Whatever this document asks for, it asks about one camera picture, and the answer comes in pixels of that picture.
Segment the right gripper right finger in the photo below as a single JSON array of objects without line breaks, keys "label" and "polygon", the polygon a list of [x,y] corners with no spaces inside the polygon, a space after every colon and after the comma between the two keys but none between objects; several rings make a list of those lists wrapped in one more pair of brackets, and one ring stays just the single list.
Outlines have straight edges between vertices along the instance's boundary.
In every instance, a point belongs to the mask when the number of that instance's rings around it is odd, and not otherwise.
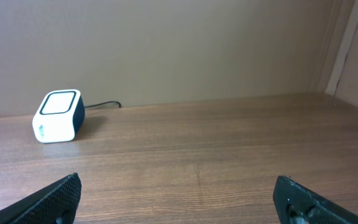
[{"label": "right gripper right finger", "polygon": [[358,215],[289,177],[277,177],[273,202],[281,224],[358,224]]}]

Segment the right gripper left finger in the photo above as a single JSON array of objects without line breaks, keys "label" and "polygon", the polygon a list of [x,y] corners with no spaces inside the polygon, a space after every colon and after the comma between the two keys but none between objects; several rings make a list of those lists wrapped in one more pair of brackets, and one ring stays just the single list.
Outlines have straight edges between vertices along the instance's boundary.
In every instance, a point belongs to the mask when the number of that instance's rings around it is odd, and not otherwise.
[{"label": "right gripper left finger", "polygon": [[81,198],[75,172],[0,210],[0,224],[73,224]]}]

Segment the white barcode scanner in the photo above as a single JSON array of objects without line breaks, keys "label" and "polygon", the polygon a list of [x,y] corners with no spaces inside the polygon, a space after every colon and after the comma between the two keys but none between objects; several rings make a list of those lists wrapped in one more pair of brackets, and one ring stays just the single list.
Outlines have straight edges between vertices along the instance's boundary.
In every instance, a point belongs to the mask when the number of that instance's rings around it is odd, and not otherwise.
[{"label": "white barcode scanner", "polygon": [[35,138],[48,144],[74,140],[85,120],[81,92],[75,89],[48,93],[32,120]]}]

